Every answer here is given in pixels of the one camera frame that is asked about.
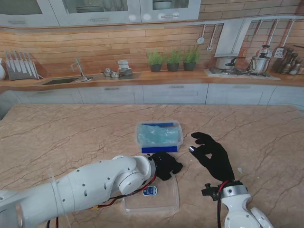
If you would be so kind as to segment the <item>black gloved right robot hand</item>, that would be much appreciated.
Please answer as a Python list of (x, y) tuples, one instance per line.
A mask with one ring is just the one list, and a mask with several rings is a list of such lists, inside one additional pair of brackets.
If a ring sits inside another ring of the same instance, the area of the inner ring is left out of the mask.
[(191, 134), (196, 139), (199, 147), (190, 153), (204, 166), (211, 176), (221, 182), (234, 181), (235, 176), (228, 158), (228, 153), (223, 146), (216, 142), (210, 135), (196, 132)]

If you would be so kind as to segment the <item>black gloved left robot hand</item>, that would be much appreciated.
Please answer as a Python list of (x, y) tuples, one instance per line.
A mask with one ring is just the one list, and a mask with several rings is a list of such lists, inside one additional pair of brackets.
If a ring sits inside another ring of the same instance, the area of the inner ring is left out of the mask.
[(151, 158), (156, 166), (156, 176), (162, 181), (169, 180), (172, 175), (177, 174), (183, 168), (182, 163), (177, 162), (176, 159), (166, 152), (154, 153)]

